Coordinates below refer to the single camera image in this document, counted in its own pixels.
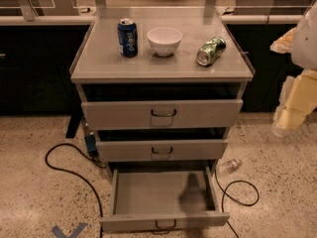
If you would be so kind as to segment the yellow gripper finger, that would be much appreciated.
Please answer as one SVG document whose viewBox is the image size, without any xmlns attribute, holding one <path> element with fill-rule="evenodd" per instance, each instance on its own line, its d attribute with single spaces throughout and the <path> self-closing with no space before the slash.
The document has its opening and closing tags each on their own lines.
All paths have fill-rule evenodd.
<svg viewBox="0 0 317 238">
<path fill-rule="evenodd" d="M 271 44 L 270 49 L 278 54 L 290 54 L 292 52 L 294 31 L 295 29 L 291 29 L 286 32 Z"/>
<path fill-rule="evenodd" d="M 288 76 L 273 115 L 273 134 L 278 137 L 288 136 L 298 129 L 316 108 L 317 71 L 303 70 L 296 77 Z"/>
</svg>

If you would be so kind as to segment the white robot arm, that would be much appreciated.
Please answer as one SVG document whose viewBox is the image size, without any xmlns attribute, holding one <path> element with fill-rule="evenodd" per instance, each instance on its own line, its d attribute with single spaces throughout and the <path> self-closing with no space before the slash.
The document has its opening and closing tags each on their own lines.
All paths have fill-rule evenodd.
<svg viewBox="0 0 317 238">
<path fill-rule="evenodd" d="M 317 3 L 270 49 L 279 54 L 290 53 L 291 61 L 302 68 L 298 76 L 286 78 L 273 115 L 273 134 L 285 137 L 317 108 Z"/>
</svg>

